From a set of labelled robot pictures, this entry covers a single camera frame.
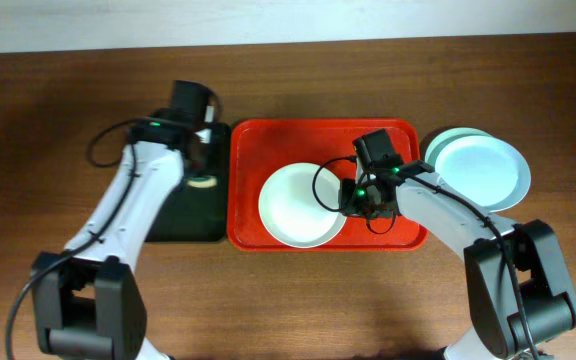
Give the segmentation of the white plate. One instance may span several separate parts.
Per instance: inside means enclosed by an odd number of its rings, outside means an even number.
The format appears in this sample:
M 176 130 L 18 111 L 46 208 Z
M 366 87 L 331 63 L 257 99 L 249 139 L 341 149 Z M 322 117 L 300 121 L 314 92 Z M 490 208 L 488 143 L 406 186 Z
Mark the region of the white plate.
M 258 213 L 272 238 L 290 248 L 309 249 L 332 241 L 346 217 L 337 205 L 340 180 L 312 163 L 293 163 L 275 171 L 263 184 Z

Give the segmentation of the green and yellow sponge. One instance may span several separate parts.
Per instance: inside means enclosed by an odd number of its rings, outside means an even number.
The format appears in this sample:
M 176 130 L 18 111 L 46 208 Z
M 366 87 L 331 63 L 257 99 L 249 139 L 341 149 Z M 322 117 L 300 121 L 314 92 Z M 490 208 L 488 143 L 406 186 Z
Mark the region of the green and yellow sponge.
M 217 185 L 218 181 L 215 176 L 197 176 L 190 178 L 187 181 L 187 185 L 189 187 L 198 188 L 198 189 L 206 189 L 212 188 Z

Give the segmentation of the pale green plate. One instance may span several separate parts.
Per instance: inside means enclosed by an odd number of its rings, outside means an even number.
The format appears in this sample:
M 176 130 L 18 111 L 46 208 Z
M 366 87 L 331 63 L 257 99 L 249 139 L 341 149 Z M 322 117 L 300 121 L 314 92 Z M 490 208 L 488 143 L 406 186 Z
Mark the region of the pale green plate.
M 469 127 L 456 127 L 440 132 L 426 148 L 424 161 L 435 167 L 441 151 L 451 142 L 467 136 L 490 136 L 487 132 Z

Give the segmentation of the light blue plate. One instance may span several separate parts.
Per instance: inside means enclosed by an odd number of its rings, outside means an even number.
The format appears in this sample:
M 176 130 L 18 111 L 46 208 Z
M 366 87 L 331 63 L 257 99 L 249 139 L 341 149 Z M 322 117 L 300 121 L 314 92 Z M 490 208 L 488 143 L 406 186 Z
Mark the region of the light blue plate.
M 531 187 L 532 175 L 524 156 L 489 135 L 452 140 L 430 163 L 449 186 L 491 212 L 514 207 Z

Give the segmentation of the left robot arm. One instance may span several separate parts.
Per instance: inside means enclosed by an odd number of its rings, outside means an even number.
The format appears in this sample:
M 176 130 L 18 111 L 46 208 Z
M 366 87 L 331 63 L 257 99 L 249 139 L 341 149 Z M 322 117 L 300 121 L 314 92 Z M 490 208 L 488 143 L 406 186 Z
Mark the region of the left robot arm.
M 163 359 L 146 337 L 135 280 L 141 249 L 171 193 L 206 162 L 202 131 L 221 104 L 203 84 L 176 81 L 170 103 L 121 122 L 126 144 L 96 209 L 59 253 L 42 252 L 21 293 L 30 295 L 38 347 L 61 359 Z

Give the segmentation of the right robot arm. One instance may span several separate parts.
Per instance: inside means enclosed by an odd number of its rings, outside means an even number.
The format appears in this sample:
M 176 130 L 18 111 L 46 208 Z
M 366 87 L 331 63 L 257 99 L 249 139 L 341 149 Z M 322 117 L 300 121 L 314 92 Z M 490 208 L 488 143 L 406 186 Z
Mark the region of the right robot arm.
M 388 133 L 353 142 L 355 179 L 342 182 L 339 212 L 366 221 L 403 217 L 464 262 L 470 330 L 436 359 L 540 359 L 538 345 L 576 328 L 576 291 L 554 230 L 485 210 L 434 168 L 405 162 Z

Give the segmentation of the red plastic tray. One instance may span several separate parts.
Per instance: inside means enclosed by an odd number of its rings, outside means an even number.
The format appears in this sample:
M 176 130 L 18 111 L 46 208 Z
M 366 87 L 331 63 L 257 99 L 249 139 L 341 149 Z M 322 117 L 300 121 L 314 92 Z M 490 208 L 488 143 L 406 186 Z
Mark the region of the red plastic tray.
M 227 236 L 237 248 L 248 252 L 294 252 L 264 228 L 258 200 L 262 185 L 276 170 L 292 163 L 313 163 L 354 153 L 352 141 L 385 129 L 406 162 L 420 158 L 414 127 L 397 118 L 346 119 L 249 119 L 238 124 L 231 136 Z M 361 218 L 350 218 L 340 233 L 319 246 L 321 252 L 415 250 L 424 244 L 428 231 L 399 217 L 395 222 L 371 223 L 374 234 Z

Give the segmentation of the black rectangular tray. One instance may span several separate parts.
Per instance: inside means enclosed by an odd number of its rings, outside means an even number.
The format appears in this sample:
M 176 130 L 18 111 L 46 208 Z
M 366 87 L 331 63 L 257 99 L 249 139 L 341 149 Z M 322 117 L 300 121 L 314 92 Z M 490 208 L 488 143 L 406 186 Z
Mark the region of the black rectangular tray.
M 192 175 L 185 168 L 182 181 L 168 195 L 146 237 L 149 243 L 216 243 L 226 234 L 228 179 L 231 129 L 228 125 L 211 125 L 206 145 L 204 170 Z M 198 189 L 187 181 L 197 176 L 215 176 L 217 185 Z

